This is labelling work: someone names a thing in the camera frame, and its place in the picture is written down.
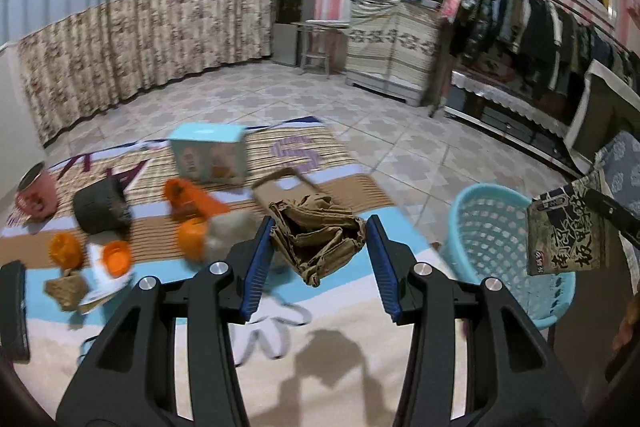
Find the person right hand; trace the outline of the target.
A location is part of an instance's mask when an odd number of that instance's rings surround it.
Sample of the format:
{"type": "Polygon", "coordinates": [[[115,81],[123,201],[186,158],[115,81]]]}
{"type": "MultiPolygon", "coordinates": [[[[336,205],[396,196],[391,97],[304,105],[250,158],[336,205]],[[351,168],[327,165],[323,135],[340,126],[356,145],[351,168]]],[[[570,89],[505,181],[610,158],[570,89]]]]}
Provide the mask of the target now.
{"type": "Polygon", "coordinates": [[[634,324],[639,321],[639,297],[640,293],[637,293],[627,305],[625,316],[620,322],[618,332],[613,339],[612,349],[615,353],[628,345],[631,339],[634,338],[634,324]]]}

